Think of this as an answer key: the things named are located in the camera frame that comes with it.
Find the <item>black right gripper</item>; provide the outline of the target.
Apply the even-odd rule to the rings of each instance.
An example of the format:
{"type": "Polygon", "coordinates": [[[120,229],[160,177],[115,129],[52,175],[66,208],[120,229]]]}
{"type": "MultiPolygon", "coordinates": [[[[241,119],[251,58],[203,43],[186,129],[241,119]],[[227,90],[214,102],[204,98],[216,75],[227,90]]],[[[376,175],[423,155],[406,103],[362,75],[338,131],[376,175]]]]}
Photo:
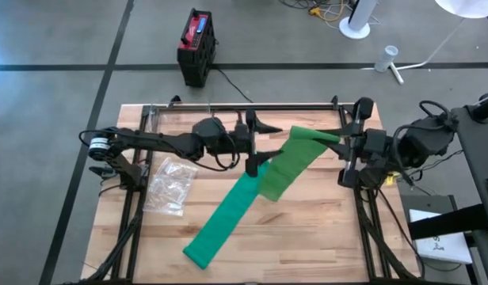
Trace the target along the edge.
{"type": "Polygon", "coordinates": [[[345,168],[339,173],[340,186],[376,188],[383,182],[383,156],[387,134],[379,129],[364,130],[364,121],[371,117],[373,107],[374,101],[371,98],[362,97],[353,106],[351,123],[338,129],[320,130],[346,141],[346,144],[328,146],[340,160],[347,161],[345,168]]]}

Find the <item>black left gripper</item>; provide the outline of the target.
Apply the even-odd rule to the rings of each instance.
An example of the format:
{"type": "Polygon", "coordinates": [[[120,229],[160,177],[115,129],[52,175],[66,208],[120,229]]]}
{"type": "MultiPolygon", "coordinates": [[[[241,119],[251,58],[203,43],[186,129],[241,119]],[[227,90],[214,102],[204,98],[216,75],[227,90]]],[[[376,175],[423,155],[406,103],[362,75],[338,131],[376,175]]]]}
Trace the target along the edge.
{"type": "MultiPolygon", "coordinates": [[[[223,137],[226,143],[230,145],[231,162],[225,165],[225,169],[233,169],[240,161],[240,154],[247,154],[248,158],[245,160],[245,171],[250,177],[257,177],[258,163],[265,163],[271,158],[283,153],[282,150],[271,151],[256,151],[255,135],[253,124],[244,123],[242,113],[235,109],[237,114],[237,121],[234,130],[231,132],[224,132],[223,137]]],[[[272,134],[282,132],[282,128],[274,127],[262,123],[256,119],[256,132],[258,134],[272,134]]]]}

